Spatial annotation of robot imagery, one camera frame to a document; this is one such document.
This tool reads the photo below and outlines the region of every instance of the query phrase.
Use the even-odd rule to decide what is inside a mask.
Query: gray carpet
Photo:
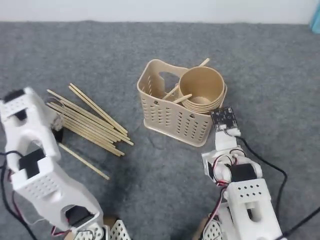
[[[68,83],[80,87],[129,130],[135,146],[120,144],[126,156],[118,158],[66,131],[64,143],[111,180],[63,150],[62,167],[106,215],[123,219],[134,240],[187,240],[219,195],[200,155],[214,149],[214,135],[196,148],[146,129],[136,84],[151,59],[192,67],[207,57],[228,84],[225,104],[242,135],[289,175],[280,209],[286,230],[320,204],[320,35],[307,26],[0,23],[0,96],[31,86],[45,99],[50,88],[85,107]],[[274,202],[282,175],[262,169]],[[38,218],[30,204],[18,202],[30,221]],[[29,239],[2,202],[0,209],[0,239]],[[320,239],[319,226],[320,215],[289,239]],[[49,223],[32,229],[50,238]]]

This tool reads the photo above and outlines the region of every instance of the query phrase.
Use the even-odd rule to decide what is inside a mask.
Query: utensil holder
[[[186,144],[201,147],[208,138],[212,127],[210,115],[196,113],[174,103],[178,98],[174,92],[166,100],[165,79],[159,73],[167,72],[179,78],[188,70],[173,66],[159,59],[151,60],[145,67],[137,82],[144,126],[165,134]]]

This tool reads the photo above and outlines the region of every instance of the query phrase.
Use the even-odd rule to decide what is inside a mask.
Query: beige cup
[[[207,66],[196,66],[186,71],[179,80],[179,95],[192,94],[182,104],[190,107],[210,108],[222,101],[225,82],[221,74]]]

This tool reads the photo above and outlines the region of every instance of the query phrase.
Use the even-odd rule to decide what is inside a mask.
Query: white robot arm
[[[221,200],[203,230],[203,240],[275,240],[282,235],[259,164],[246,157],[232,109],[212,113],[216,150],[202,154],[204,172],[222,186]]]
[[[90,234],[86,239],[108,240],[110,230],[103,225],[98,201],[57,163],[61,155],[52,128],[62,128],[58,115],[30,87],[1,100],[0,114],[7,139],[5,151],[15,150],[24,155],[7,156],[14,191],[62,231],[72,230],[75,235],[87,231]],[[27,154],[32,142],[40,148]]]

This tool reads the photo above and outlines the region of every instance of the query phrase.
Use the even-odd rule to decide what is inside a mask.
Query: cup rim
[[[216,69],[214,69],[214,68],[212,68],[212,67],[208,67],[208,66],[194,66],[194,67],[192,67],[192,68],[189,68],[189,69],[180,77],[180,79],[179,79],[179,83],[178,83],[178,84],[179,84],[179,88],[178,88],[178,90],[179,90],[179,93],[180,93],[182,96],[183,96],[184,94],[182,93],[181,88],[180,88],[180,86],[181,86],[181,79],[182,79],[182,78],[184,77],[184,75],[187,74],[189,71],[191,71],[191,70],[193,70],[193,69],[196,69],[196,68],[206,68],[206,69],[213,70],[214,72],[216,72],[216,73],[219,75],[219,77],[220,77],[220,79],[221,79],[221,81],[222,81],[222,84],[223,84],[222,91],[221,91],[220,95],[219,95],[215,100],[211,101],[211,102],[208,103],[208,104],[195,103],[195,102],[193,102],[193,101],[190,101],[189,99],[186,99],[186,100],[185,100],[187,103],[191,103],[192,105],[195,105],[195,106],[197,106],[197,107],[206,107],[206,106],[209,106],[209,105],[211,105],[211,104],[214,104],[216,101],[218,101],[218,100],[221,99],[221,97],[224,95],[224,92],[225,92],[225,89],[226,89],[226,83],[225,83],[224,78],[223,78],[222,75],[220,74],[220,72],[218,72]]]

